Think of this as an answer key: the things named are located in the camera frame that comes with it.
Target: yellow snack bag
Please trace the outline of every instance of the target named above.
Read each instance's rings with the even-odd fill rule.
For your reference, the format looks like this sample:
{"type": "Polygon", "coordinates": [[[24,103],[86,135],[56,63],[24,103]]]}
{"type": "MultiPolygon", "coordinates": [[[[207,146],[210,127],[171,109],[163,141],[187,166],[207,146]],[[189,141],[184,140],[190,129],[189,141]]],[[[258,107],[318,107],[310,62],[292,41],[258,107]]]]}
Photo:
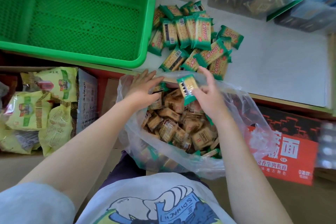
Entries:
{"type": "Polygon", "coordinates": [[[32,150],[40,147],[37,131],[19,131],[6,129],[3,121],[0,121],[0,150],[18,153],[31,154],[32,150]]]}
{"type": "Polygon", "coordinates": [[[71,103],[61,102],[61,105],[50,111],[46,129],[39,131],[39,141],[43,155],[49,156],[71,139],[72,118],[71,103]]]}
{"type": "Polygon", "coordinates": [[[53,98],[66,102],[77,102],[77,72],[74,67],[57,67],[34,73],[35,90],[49,91],[53,98]]]}
{"type": "Polygon", "coordinates": [[[4,113],[9,116],[6,125],[16,130],[41,130],[47,127],[52,104],[50,92],[17,92],[4,113]]]}

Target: hand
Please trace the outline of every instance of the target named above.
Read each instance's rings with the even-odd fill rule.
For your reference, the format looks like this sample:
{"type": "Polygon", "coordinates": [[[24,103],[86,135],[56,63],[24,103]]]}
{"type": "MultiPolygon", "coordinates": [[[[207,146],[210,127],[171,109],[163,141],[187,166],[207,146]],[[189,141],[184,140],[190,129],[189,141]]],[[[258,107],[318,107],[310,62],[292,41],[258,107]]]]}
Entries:
{"type": "Polygon", "coordinates": [[[212,122],[217,125],[223,119],[230,116],[226,107],[223,96],[216,86],[215,78],[204,67],[199,67],[201,73],[207,78],[208,86],[202,86],[192,91],[197,98],[201,108],[212,119],[212,122]]]}
{"type": "Polygon", "coordinates": [[[157,86],[164,79],[163,76],[153,79],[155,74],[155,70],[148,74],[148,69],[146,69],[134,77],[125,100],[129,100],[134,105],[135,111],[146,108],[159,99],[159,93],[148,94],[151,88],[157,86]]]}

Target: person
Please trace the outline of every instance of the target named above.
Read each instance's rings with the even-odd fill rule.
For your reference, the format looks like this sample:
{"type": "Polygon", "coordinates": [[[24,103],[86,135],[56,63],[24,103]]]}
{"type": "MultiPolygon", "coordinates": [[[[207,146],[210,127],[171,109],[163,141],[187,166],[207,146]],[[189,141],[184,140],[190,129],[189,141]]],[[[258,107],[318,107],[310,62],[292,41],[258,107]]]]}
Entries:
{"type": "MultiPolygon", "coordinates": [[[[205,68],[199,69],[208,86],[193,90],[193,94],[218,130],[234,220],[195,176],[188,178],[177,173],[146,176],[124,153],[116,171],[111,172],[89,201],[77,223],[292,223],[250,154],[212,74],[205,68]]],[[[145,70],[135,76],[122,101],[45,158],[16,186],[1,192],[1,223],[73,223],[119,132],[134,112],[159,98],[158,93],[149,94],[164,79],[153,78],[155,73],[145,70]]]]}

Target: red cardboard box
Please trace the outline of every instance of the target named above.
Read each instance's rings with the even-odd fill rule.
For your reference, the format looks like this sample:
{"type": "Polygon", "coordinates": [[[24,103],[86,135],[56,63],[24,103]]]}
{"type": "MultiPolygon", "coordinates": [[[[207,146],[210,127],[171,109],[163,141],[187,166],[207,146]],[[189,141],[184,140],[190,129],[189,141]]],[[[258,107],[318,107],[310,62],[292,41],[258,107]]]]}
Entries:
{"type": "Polygon", "coordinates": [[[263,173],[312,185],[321,121],[267,107],[258,108],[276,138],[276,151],[258,162],[263,173]]]}

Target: forearm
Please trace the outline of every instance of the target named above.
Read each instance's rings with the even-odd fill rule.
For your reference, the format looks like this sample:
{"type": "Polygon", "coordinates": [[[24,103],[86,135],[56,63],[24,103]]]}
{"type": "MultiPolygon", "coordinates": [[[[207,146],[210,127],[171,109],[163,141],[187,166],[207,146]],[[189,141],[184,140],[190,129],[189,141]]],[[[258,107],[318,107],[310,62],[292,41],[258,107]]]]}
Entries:
{"type": "Polygon", "coordinates": [[[35,167],[20,183],[53,186],[78,209],[94,185],[120,130],[133,114],[128,100],[116,103],[105,115],[35,167]]]}
{"type": "Polygon", "coordinates": [[[238,224],[292,223],[258,167],[233,118],[217,126],[230,204],[238,224]]]}

